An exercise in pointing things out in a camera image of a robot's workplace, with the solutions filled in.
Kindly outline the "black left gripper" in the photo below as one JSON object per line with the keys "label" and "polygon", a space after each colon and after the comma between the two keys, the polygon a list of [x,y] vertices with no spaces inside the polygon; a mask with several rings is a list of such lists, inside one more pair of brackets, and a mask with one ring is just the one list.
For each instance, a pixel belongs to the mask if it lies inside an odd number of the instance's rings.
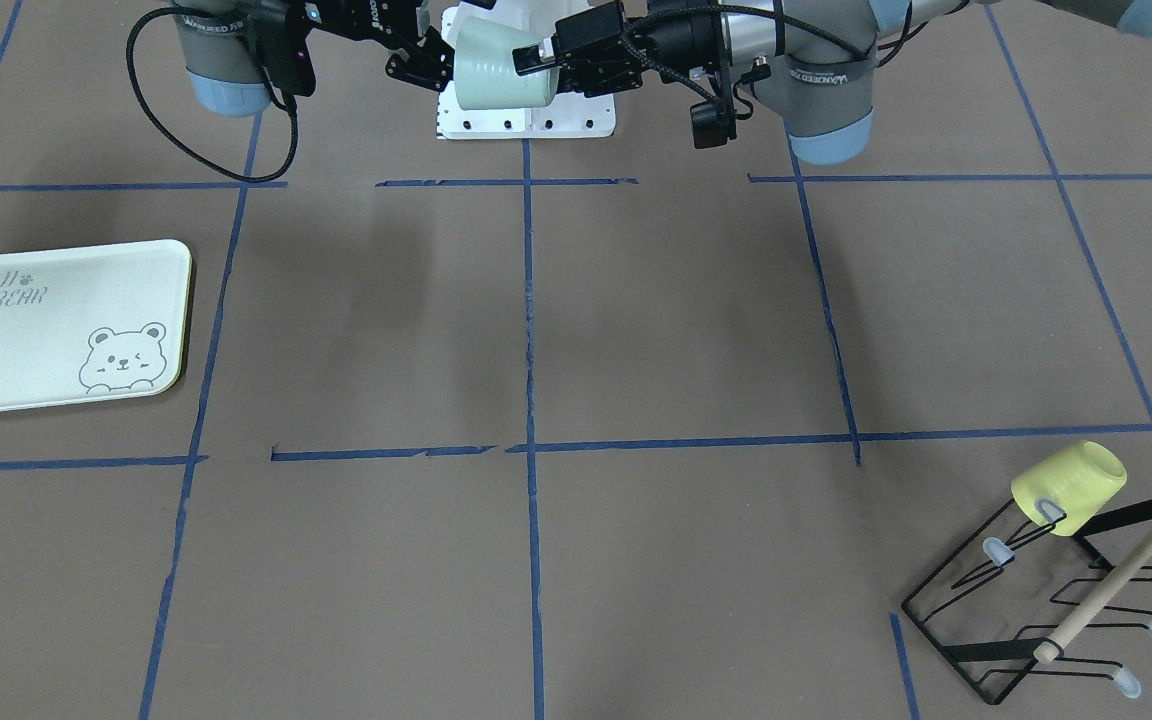
{"label": "black left gripper", "polygon": [[641,17],[602,3],[559,18],[552,36],[511,50],[511,60],[518,76],[558,71],[561,94],[617,94],[641,88],[652,70],[664,83],[717,97],[722,51],[719,3],[647,3]]}

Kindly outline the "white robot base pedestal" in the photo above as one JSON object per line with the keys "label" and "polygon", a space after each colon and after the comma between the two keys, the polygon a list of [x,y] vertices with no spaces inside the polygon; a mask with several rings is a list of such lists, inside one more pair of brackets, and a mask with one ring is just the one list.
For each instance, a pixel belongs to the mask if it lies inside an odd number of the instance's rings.
{"label": "white robot base pedestal", "polygon": [[456,59],[454,78],[435,106],[435,135],[444,141],[613,135],[612,96],[563,92],[554,69],[518,76],[511,68],[511,50],[547,40],[559,18],[590,8],[590,1],[498,1],[493,9],[462,1],[445,9],[439,29]]}

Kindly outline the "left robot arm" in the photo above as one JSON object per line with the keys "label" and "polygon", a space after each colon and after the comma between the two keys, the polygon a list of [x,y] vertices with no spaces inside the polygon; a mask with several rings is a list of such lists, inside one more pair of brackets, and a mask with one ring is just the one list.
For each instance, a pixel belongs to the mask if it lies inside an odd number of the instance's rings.
{"label": "left robot arm", "polygon": [[639,88],[646,71],[700,97],[698,149],[723,145],[756,101],[783,118],[799,161],[828,167],[867,146],[873,76],[934,18],[963,1],[620,1],[558,20],[554,33],[513,50],[518,76],[558,73],[562,92]]}

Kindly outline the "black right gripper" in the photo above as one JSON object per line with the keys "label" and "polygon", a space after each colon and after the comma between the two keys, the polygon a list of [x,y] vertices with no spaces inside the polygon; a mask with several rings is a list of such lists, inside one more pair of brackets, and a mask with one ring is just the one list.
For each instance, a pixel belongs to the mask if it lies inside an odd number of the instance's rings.
{"label": "black right gripper", "polygon": [[329,35],[388,47],[393,79],[434,92],[453,79],[454,50],[429,28],[429,1],[306,1],[306,18]]}

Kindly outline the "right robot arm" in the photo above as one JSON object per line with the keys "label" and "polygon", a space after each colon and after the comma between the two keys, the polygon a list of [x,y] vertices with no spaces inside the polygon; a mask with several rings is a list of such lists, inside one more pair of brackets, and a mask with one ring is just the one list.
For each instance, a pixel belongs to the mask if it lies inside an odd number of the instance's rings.
{"label": "right robot arm", "polygon": [[454,50],[425,1],[174,1],[189,82],[223,118],[251,118],[273,94],[314,94],[306,37],[314,29],[391,51],[388,76],[442,91]]}

